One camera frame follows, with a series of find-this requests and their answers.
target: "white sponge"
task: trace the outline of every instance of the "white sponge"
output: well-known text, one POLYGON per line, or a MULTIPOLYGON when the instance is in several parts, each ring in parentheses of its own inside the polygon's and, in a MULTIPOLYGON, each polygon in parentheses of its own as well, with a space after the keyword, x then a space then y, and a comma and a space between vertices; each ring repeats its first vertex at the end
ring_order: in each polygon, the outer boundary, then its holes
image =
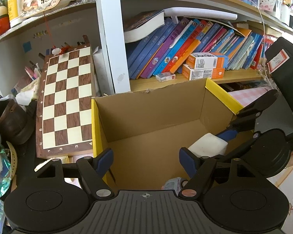
POLYGON ((217 136, 207 133, 198 139, 194 144, 189 147, 189 150, 197 157, 215 155, 224 155, 228 143, 217 136))

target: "chess square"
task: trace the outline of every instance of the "chess square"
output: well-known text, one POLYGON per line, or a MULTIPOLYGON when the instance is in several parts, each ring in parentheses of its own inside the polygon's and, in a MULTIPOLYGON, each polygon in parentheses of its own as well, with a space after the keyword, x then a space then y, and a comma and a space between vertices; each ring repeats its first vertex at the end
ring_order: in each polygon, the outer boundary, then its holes
POLYGON ((57 64, 57 63, 59 63, 59 56, 50 58, 49 66, 52 66, 52 65, 57 64))
POLYGON ((62 71, 67 69, 68 61, 61 62, 57 65, 57 71, 62 71))
POLYGON ((54 135, 55 135, 55 145, 56 146, 68 144, 66 129, 55 131, 54 135))
POLYGON ((80 65, 78 70, 78 75, 84 75, 91 73, 90 63, 80 65))
POLYGON ((79 57, 79 65, 90 63, 90 55, 79 57))
POLYGON ((54 104, 66 102, 66 90, 58 91, 55 93, 54 104))
POLYGON ((48 67, 47 75, 51 75, 57 72, 57 64, 48 67))
POLYGON ((54 131, 54 118, 45 119, 43 121, 43 133, 49 133, 54 131))
POLYGON ((67 78, 67 69, 61 70, 56 74, 56 81, 62 81, 67 78))
POLYGON ((78 99, 69 100, 66 102, 66 114, 79 112, 78 99))
POLYGON ((78 78, 78 85, 82 86, 91 83, 91 74, 80 75, 78 78))
POLYGON ((75 59, 75 58, 78 58, 79 57, 79 50, 76 50, 76 51, 72 51, 69 53, 69 60, 71 59, 75 59))
POLYGON ((81 137, 83 141, 88 141, 92 139, 91 124, 81 126, 81 137))
POLYGON ((80 125, 81 126, 91 124, 91 109, 80 111, 79 115, 80 115, 80 125))
POLYGON ((56 73, 48 75, 46 78, 46 84, 55 83, 56 80, 56 73))
POLYGON ((79 66, 79 58, 68 60, 67 68, 74 68, 79 66))
POLYGON ((55 132, 42 134, 42 144, 44 149, 55 147, 55 132))
POLYGON ((66 90, 66 79, 58 81, 55 84, 55 92, 66 90))
POLYGON ((42 109, 42 120, 54 118, 54 105, 44 107, 42 109))
POLYGON ((66 115, 54 117, 54 131, 67 129, 66 115))
POLYGON ((44 102, 43 102, 44 107, 54 105, 54 97, 55 97, 54 94, 55 93, 52 93, 50 95, 45 96, 45 99, 44 99, 44 102))
POLYGON ((85 47, 79 50, 79 57, 83 57, 90 54, 90 47, 85 47))
POLYGON ((79 112, 70 113, 66 115, 67 119, 67 128, 79 127, 80 126, 80 117, 79 112))
POLYGON ((68 53, 59 55, 59 62, 58 63, 61 63, 64 61, 68 61, 68 53))
POLYGON ((81 127, 73 127, 67 129, 67 137, 69 144, 77 144, 82 142, 81 127))
POLYGON ((79 86, 78 88, 79 98, 91 96, 91 84, 79 86))
POLYGON ((78 76, 78 67, 69 68, 67 70, 67 78, 78 76))
POLYGON ((55 83, 46 84, 45 90, 44 90, 44 95, 47 96, 52 93, 55 93, 55 83))
POLYGON ((83 97, 79 99, 79 110, 89 110, 91 109, 91 97, 83 97))
POLYGON ((62 102, 54 105, 54 117, 62 116, 66 114, 66 102, 62 102))
POLYGON ((66 90, 66 101, 78 98, 78 87, 66 90))
POLYGON ((66 89, 78 87, 78 76, 67 78, 66 89))

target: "brown leather shoe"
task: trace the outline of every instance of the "brown leather shoe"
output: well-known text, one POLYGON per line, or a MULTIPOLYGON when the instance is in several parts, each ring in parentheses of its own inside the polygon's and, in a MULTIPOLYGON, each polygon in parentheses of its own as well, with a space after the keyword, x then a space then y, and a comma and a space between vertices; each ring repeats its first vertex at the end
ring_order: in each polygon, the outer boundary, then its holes
POLYGON ((25 143, 35 128, 35 122, 13 99, 0 101, 0 134, 13 145, 25 143))

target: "chessboard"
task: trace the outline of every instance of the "chessboard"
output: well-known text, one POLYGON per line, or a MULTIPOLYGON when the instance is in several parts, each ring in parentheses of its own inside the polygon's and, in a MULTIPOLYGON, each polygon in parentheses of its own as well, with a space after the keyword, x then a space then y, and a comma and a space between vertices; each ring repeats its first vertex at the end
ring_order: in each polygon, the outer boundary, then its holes
POLYGON ((37 157, 92 151, 93 74, 89 44, 45 58, 37 104, 37 157))

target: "red string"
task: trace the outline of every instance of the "red string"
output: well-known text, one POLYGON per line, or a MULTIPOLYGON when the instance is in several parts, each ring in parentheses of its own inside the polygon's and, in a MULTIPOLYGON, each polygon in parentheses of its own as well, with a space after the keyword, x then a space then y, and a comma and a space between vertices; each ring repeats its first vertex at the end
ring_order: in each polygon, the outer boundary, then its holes
POLYGON ((43 16, 45 18, 45 22, 46 22, 46 25, 47 25, 47 30, 48 30, 48 33, 49 33, 49 36, 50 36, 50 39, 51 39, 51 42, 52 42, 52 47, 55 48, 55 44, 54 44, 53 39, 52 39, 52 35, 51 35, 50 29, 49 29, 49 26, 48 26, 48 22, 47 22, 47 18, 45 16, 45 12, 43 12, 43 16))

